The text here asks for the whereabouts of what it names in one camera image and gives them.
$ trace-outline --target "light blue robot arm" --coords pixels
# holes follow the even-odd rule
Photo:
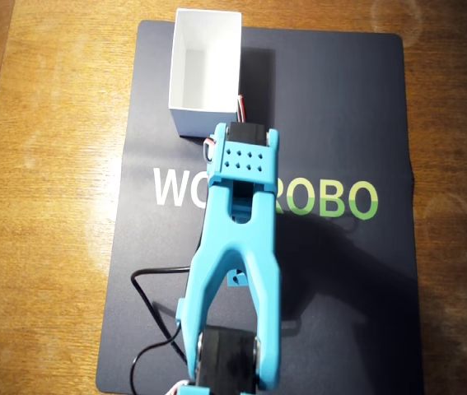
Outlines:
[[[278,132],[270,129],[265,145],[248,144],[231,141],[228,127],[219,123],[211,138],[214,149],[208,163],[202,240],[191,262],[185,297],[176,312],[184,335],[189,377],[195,379],[198,340],[212,300],[224,276],[240,270],[246,276],[257,313],[258,385],[271,390],[278,384],[280,366],[281,274],[274,256]],[[180,395],[193,395],[198,387],[180,390]]]

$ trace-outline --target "white paper box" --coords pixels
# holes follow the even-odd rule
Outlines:
[[[242,14],[176,11],[169,109],[181,136],[207,137],[236,120]]]

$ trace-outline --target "green letter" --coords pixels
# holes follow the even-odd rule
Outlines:
[[[335,194],[327,194],[326,187],[329,185],[335,187]],[[345,205],[343,200],[340,199],[341,195],[343,195],[343,184],[341,184],[337,179],[322,179],[320,181],[320,216],[341,216],[345,212]],[[338,209],[333,211],[327,210],[327,202],[335,202],[338,205]]]
[[[279,199],[282,194],[283,194],[283,182],[281,181],[281,179],[277,179],[277,199]],[[277,209],[277,212],[279,214],[282,214],[284,211],[281,208],[281,205],[279,204],[277,199],[275,199],[275,206],[276,206],[275,208]]]
[[[293,202],[293,190],[296,188],[297,185],[304,185],[306,191],[308,192],[308,202],[306,206],[303,208],[297,208],[295,203]],[[303,179],[302,177],[298,179],[294,179],[290,185],[288,185],[287,196],[286,199],[288,201],[288,206],[293,213],[297,214],[298,216],[304,216],[312,211],[315,204],[315,190],[312,187],[312,184],[307,179]]]
[[[359,211],[356,206],[356,194],[361,188],[365,188],[371,195],[371,208],[369,208],[367,212]],[[350,206],[350,211],[354,216],[360,220],[370,220],[378,211],[378,194],[376,189],[367,181],[359,181],[358,183],[355,183],[348,193],[348,205]]]

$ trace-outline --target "wooden table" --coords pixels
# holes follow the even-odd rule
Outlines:
[[[0,393],[96,393],[136,32],[176,6],[0,1]],[[467,394],[467,0],[184,6],[403,37],[426,394]]]

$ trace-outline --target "wowrobo logo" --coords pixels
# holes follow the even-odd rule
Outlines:
[[[156,204],[159,206],[163,206],[166,204],[167,196],[169,195],[169,191],[173,191],[173,200],[175,202],[175,206],[181,206],[184,202],[184,195],[185,190],[187,189],[187,183],[189,181],[189,170],[184,170],[182,174],[182,182],[179,184],[178,179],[176,178],[176,170],[175,169],[168,169],[167,175],[163,182],[162,187],[162,179],[161,179],[161,171],[159,168],[155,167],[153,169],[154,172],[154,186],[156,191]],[[191,181],[191,200],[196,207],[205,208],[206,202],[202,201],[198,198],[198,183],[203,179],[206,179],[207,175],[205,171],[201,171],[197,173],[193,177],[193,181]],[[302,187],[306,188],[306,192],[308,194],[308,201],[304,207],[297,207],[295,202],[293,201],[293,192],[297,186],[301,185]],[[327,189],[331,187],[333,190],[335,189],[335,193],[328,193]],[[357,191],[360,189],[365,189],[370,197],[371,197],[371,205],[368,208],[368,211],[360,211],[357,208],[356,204],[356,195]],[[278,179],[278,193],[277,199],[279,199],[284,192],[284,185],[281,179]],[[337,217],[341,216],[345,211],[345,204],[343,199],[343,184],[341,184],[337,179],[320,179],[319,183],[319,194],[320,194],[320,204],[319,204],[319,215],[320,216],[329,216],[329,217]],[[288,185],[286,191],[286,200],[281,199],[281,201],[277,200],[276,210],[277,212],[282,213],[283,207],[282,203],[286,201],[290,211],[298,216],[304,216],[309,214],[314,209],[315,205],[315,190],[314,186],[308,179],[304,179],[302,177],[293,179],[291,183]],[[327,202],[335,203],[337,207],[335,210],[328,210]],[[367,181],[358,181],[356,182],[348,192],[348,207],[354,216],[359,218],[360,220],[370,220],[378,211],[378,194],[374,186]]]

